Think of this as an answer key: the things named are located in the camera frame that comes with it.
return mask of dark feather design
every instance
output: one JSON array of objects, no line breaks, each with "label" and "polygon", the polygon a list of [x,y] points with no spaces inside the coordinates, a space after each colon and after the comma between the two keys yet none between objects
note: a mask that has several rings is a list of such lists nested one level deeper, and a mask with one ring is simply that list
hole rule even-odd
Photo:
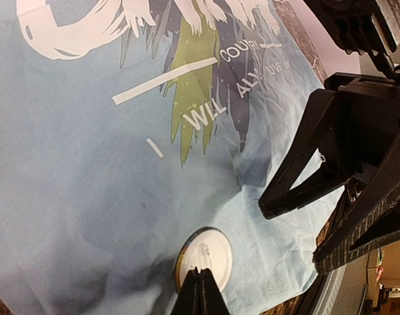
[{"label": "dark feather design", "polygon": [[168,1],[163,14],[160,16],[158,24],[156,24],[156,32],[152,39],[152,58],[155,58],[161,37],[167,32],[167,23],[169,12],[171,9],[171,1]]},{"label": "dark feather design", "polygon": [[[239,40],[236,33],[240,33],[240,25],[230,14],[227,14],[227,18],[228,23],[217,23],[221,49],[231,47]],[[240,53],[241,54],[237,58],[232,59],[231,62],[220,59],[220,64],[216,73],[219,95],[215,95],[215,98],[219,99],[222,106],[229,108],[233,125],[235,130],[239,133],[239,150],[242,152],[245,147],[249,129],[250,104],[249,93],[241,97],[237,88],[237,83],[244,85],[241,80],[247,78],[249,72],[254,71],[254,62],[248,51],[240,51]]]},{"label": "dark feather design", "polygon": [[[119,14],[123,12],[122,6],[120,6]],[[123,19],[120,23],[120,27],[127,27],[127,23]],[[133,30],[127,29],[124,34],[121,36],[121,54],[120,54],[120,69],[123,68],[124,62],[127,58],[127,53],[129,51],[130,40],[132,39]]]},{"label": "dark feather design", "polygon": [[[155,23],[158,24],[160,16],[153,16],[153,19],[155,20]],[[150,44],[152,42],[153,36],[155,35],[155,30],[156,30],[156,26],[147,26],[146,29],[146,50],[149,49]]]}]

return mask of graphic print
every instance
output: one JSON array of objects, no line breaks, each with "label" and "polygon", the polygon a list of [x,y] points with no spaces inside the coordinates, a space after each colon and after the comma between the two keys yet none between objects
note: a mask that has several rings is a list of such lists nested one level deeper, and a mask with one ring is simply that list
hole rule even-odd
[{"label": "graphic print", "polygon": [[[28,45],[53,60],[82,58],[121,37],[122,68],[133,37],[142,40],[144,35],[152,58],[159,40],[171,37],[164,75],[114,96],[114,101],[121,104],[158,86],[167,95],[174,88],[170,141],[180,131],[181,163],[201,132],[206,154],[216,132],[214,121],[226,112],[239,135],[239,150],[244,150],[249,92],[262,79],[262,53],[281,47],[266,43],[262,35],[264,27],[280,32],[268,0],[99,0],[80,21],[66,26],[57,25],[45,0],[16,0],[16,5]],[[269,73],[281,71],[278,63],[268,67]]]}]

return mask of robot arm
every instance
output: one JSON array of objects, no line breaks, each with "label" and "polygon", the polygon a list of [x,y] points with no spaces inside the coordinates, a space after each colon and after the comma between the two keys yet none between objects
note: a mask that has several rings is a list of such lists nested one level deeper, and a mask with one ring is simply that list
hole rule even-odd
[{"label": "robot arm", "polygon": [[391,59],[400,45],[400,1],[305,0],[305,3],[337,46],[348,54],[367,53],[379,72],[389,79],[400,80],[400,67],[396,68]]},{"label": "robot arm", "polygon": [[[344,186],[336,206],[342,220],[313,257],[325,274],[400,239],[400,65],[392,61],[400,59],[400,3],[305,2],[340,48],[369,56],[386,77],[336,73],[313,92],[259,200],[263,216],[272,219]],[[368,73],[368,64],[362,72]],[[320,168],[290,189],[317,149],[324,157]]]}]

